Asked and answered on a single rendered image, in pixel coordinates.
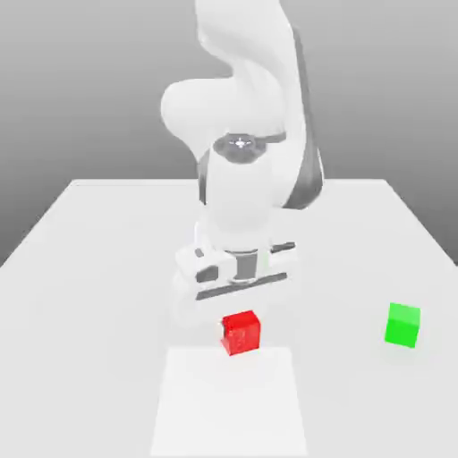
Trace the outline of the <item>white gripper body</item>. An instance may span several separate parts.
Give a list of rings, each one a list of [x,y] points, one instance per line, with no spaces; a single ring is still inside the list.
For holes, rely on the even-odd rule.
[[[173,319],[181,327],[216,324],[224,317],[252,310],[263,316],[287,304],[298,292],[298,267],[280,265],[250,281],[231,282],[209,266],[173,278]]]

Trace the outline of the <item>small red cube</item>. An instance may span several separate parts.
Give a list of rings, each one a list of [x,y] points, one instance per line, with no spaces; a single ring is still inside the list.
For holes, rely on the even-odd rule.
[[[223,317],[222,326],[221,343],[230,356],[259,348],[260,321],[252,310]]]

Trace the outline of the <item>small green cube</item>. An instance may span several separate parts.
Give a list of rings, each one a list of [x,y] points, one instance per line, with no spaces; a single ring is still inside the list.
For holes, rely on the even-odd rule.
[[[420,331],[420,308],[390,303],[386,322],[385,341],[414,348]]]

